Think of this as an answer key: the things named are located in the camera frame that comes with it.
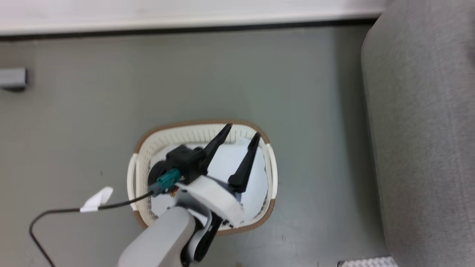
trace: cable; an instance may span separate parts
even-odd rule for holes
[[[131,203],[134,203],[134,202],[143,200],[144,198],[150,197],[151,195],[153,195],[153,191],[150,191],[150,192],[146,193],[145,195],[142,195],[142,196],[140,196],[140,197],[138,197],[138,198],[135,198],[135,199],[133,199],[133,200],[124,201],[124,202],[120,202],[120,203],[117,203],[117,204],[99,206],[99,207],[98,207],[98,210],[108,210],[108,209],[114,209],[114,208],[123,207],[123,206],[129,205],[129,204],[131,204]],[[34,218],[34,219],[31,221],[31,223],[30,223],[30,227],[29,227],[29,230],[28,230],[28,231],[29,231],[31,240],[33,240],[33,242],[35,243],[35,245],[38,247],[39,251],[43,254],[43,256],[45,257],[45,259],[48,261],[49,265],[51,265],[51,267],[56,267],[56,266],[55,266],[55,264],[53,263],[53,261],[51,260],[51,258],[49,257],[48,253],[46,253],[45,249],[44,249],[44,248],[42,247],[42,245],[39,243],[38,239],[36,239],[35,234],[33,234],[33,226],[35,225],[36,222],[39,221],[39,219],[43,218],[44,216],[46,216],[46,215],[48,215],[48,214],[72,213],[72,212],[80,212],[80,208],[60,209],[60,210],[47,210],[47,211],[42,212],[42,213],[39,214],[38,216],[36,216],[36,218]]]

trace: white plastic basket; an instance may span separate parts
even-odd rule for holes
[[[261,135],[259,147],[264,153],[267,175],[267,196],[262,209],[254,219],[237,228],[221,226],[218,235],[248,231],[263,224],[272,213],[277,195],[277,164],[267,135],[257,126],[237,120],[203,120],[167,125],[153,129],[138,142],[129,162],[127,193],[130,200],[148,192],[148,171],[151,158],[170,144],[208,143],[228,123],[233,124],[226,143],[234,143],[239,137],[252,138]],[[137,221],[143,228],[153,225],[158,217],[152,212],[151,198],[131,204]]]

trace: basket rim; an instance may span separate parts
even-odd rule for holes
[[[264,141],[265,144],[269,144],[269,137],[267,134],[257,125],[254,123],[244,121],[244,120],[238,120],[238,119],[205,119],[205,120],[192,120],[192,121],[184,121],[184,122],[178,122],[178,123],[173,123],[173,124],[166,124],[166,125],[161,125],[158,127],[155,127],[151,130],[149,130],[146,134],[144,134],[138,141],[137,145],[135,146],[134,153],[139,153],[140,148],[142,147],[143,143],[147,138],[149,138],[152,134],[158,131],[162,130],[167,130],[171,128],[177,128],[177,127],[184,127],[184,126],[193,126],[193,125],[198,125],[198,124],[241,124],[241,125],[246,125],[254,130],[256,130],[262,137],[262,140]],[[255,229],[259,226],[261,226],[267,219],[270,217],[272,211],[274,210],[274,205],[275,205],[276,200],[271,199],[269,201],[269,206],[263,215],[263,217],[254,222],[253,224],[246,225],[243,227],[239,228],[234,228],[234,229],[227,229],[227,230],[221,230],[217,232],[217,236],[226,236],[230,234],[236,234],[236,233],[242,233],[242,232],[247,232],[252,229]],[[134,216],[137,219],[137,222],[139,225],[145,230],[148,228],[148,225],[143,221],[140,212],[138,210],[134,211]]]

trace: gray fabric upholstery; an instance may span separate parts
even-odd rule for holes
[[[395,0],[362,64],[390,253],[475,267],[475,1]]]

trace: gray floor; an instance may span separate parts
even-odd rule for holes
[[[25,93],[0,90],[1,265],[45,266],[27,237],[35,215],[82,205],[106,185],[111,202],[125,200],[139,137],[203,118],[261,126],[279,191],[263,226],[216,238],[201,266],[334,267],[386,255],[360,76],[369,28],[0,44],[0,67],[31,71]],[[51,216],[36,232],[58,267],[106,267],[141,229],[127,207]]]

